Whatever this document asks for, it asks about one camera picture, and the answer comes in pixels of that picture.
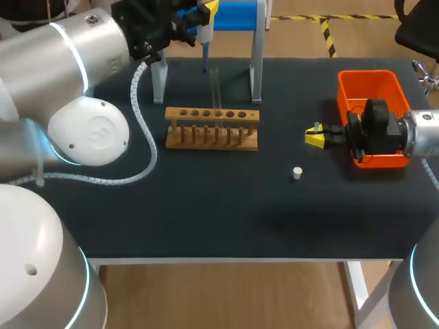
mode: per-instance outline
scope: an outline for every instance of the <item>wooden floor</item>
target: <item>wooden floor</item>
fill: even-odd
[[[273,0],[273,15],[394,14],[393,1]],[[416,0],[406,0],[409,10]],[[394,42],[396,20],[333,20],[339,57],[406,57],[432,61]],[[250,55],[251,34],[218,33],[214,57]],[[169,56],[201,56],[201,48],[172,45]],[[273,21],[267,57],[327,58],[320,25]],[[435,93],[432,104],[439,106]],[[363,262],[371,291],[387,263]],[[108,329],[348,329],[353,328],[343,277],[335,263],[112,266],[104,284]],[[379,328],[389,328],[384,319]]]

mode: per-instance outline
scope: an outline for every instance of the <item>black table surface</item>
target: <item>black table surface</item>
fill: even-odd
[[[211,60],[222,107],[259,109],[259,149],[168,150],[166,106],[211,108],[209,74],[199,59],[169,59],[163,105],[152,104],[150,72],[138,89],[158,146],[151,174],[127,186],[47,180],[34,188],[92,258],[403,258],[439,214],[438,192],[420,160],[399,170],[357,168],[344,149],[304,142],[315,121],[340,123],[337,74],[396,73],[413,109],[429,107],[408,60],[266,59],[260,105],[250,104],[248,59]],[[150,150],[130,108],[134,67],[95,93],[119,107],[131,128],[128,152],[97,169],[102,178],[133,175]],[[429,161],[439,172],[439,162]],[[299,181],[290,180],[302,167]]]

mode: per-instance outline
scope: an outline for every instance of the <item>hazard tape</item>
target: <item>hazard tape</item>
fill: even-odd
[[[398,19],[397,15],[298,15],[298,16],[273,16],[272,21],[320,21],[320,19]]]
[[[330,58],[338,57],[337,53],[335,52],[334,42],[332,41],[331,34],[329,33],[328,20],[327,19],[320,19],[320,25],[322,27],[324,39],[327,42],[327,49],[329,52],[329,57]]]

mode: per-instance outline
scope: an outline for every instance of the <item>white cable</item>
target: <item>white cable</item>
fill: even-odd
[[[433,182],[434,187],[436,187],[436,189],[439,191],[439,182],[436,179],[436,176],[434,175],[433,171],[430,169],[430,166],[428,165],[427,161],[424,158],[422,158],[420,159],[420,163],[423,164],[425,172],[430,177],[430,180]]]
[[[83,175],[75,175],[72,173],[44,173],[44,178],[55,178],[59,180],[78,180],[80,182],[87,182],[92,184],[99,184],[99,185],[124,185],[124,184],[130,184],[133,182],[136,182],[138,180],[141,180],[145,176],[147,176],[157,162],[157,147],[156,143],[154,142],[154,139],[151,135],[150,130],[148,129],[148,126],[146,126],[146,122],[143,119],[142,113],[140,111],[139,103],[137,101],[137,86],[139,85],[139,80],[143,74],[143,72],[146,70],[147,65],[142,62],[139,67],[137,67],[136,72],[134,73],[134,76],[131,80],[131,89],[130,89],[130,97],[131,97],[131,106],[132,110],[134,112],[134,115],[136,116],[137,121],[139,122],[139,125],[146,137],[146,140],[148,141],[148,144],[150,145],[151,149],[151,160],[148,166],[142,170],[140,173],[129,177],[129,178],[122,178],[119,180],[106,180],[104,178],[94,178],[94,177],[88,177]],[[36,180],[35,175],[29,175],[25,177],[18,178],[16,180],[13,180],[11,182],[8,182],[7,184],[11,185],[22,185],[27,182],[33,182]]]

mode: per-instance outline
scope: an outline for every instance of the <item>orange bin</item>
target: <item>orange bin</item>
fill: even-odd
[[[361,116],[368,99],[385,99],[389,111],[400,119],[410,111],[409,104],[396,75],[387,70],[341,71],[338,73],[337,104],[343,125],[348,123],[347,112]],[[362,163],[354,159],[360,168],[402,168],[410,160],[401,152],[365,156]]]

